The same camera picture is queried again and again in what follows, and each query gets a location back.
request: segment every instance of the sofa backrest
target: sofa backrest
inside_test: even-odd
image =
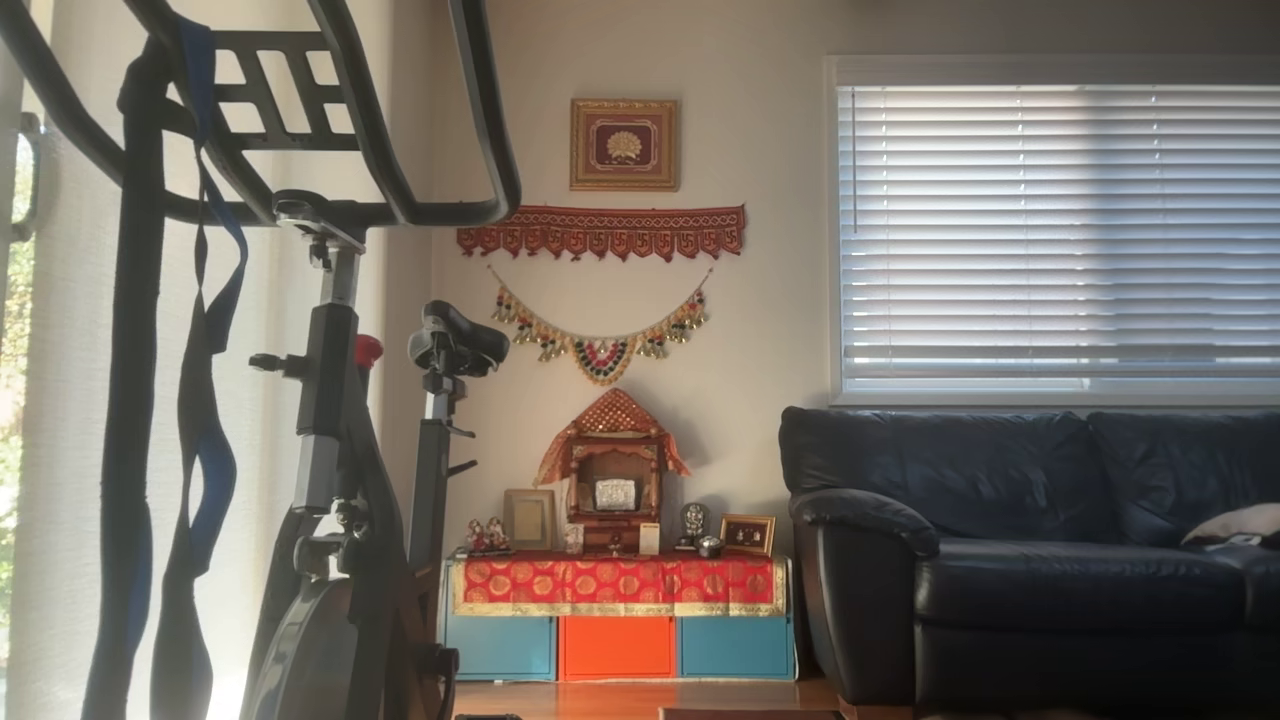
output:
[[[1280,413],[1093,413],[1125,542],[1174,547],[1230,510],[1280,502]]]
[[[946,415],[788,407],[778,432],[792,495],[854,488],[910,506],[940,533],[1115,542],[1088,424],[1069,413]]]

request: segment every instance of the drawer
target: drawer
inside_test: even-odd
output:
[[[673,618],[561,618],[559,679],[673,678]]]
[[[556,618],[454,615],[451,596],[440,642],[458,650],[460,680],[556,679]]]
[[[677,623],[681,678],[795,676],[790,618],[681,618]]]

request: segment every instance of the wooden floor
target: wooden floor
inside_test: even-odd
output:
[[[460,683],[456,714],[521,720],[658,720],[659,707],[836,710],[826,680],[799,683]]]

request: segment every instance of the window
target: window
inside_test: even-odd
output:
[[[1280,85],[1066,65],[837,72],[845,398],[1276,401]]]

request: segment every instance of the window frame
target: window frame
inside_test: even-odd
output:
[[[865,85],[1275,85],[1280,55],[828,55],[823,67],[827,181],[828,364],[832,406],[1258,407],[1280,405],[1280,380],[1102,379],[1101,388],[992,387],[937,380],[845,389],[840,254],[841,86]],[[943,383],[965,387],[947,387]]]

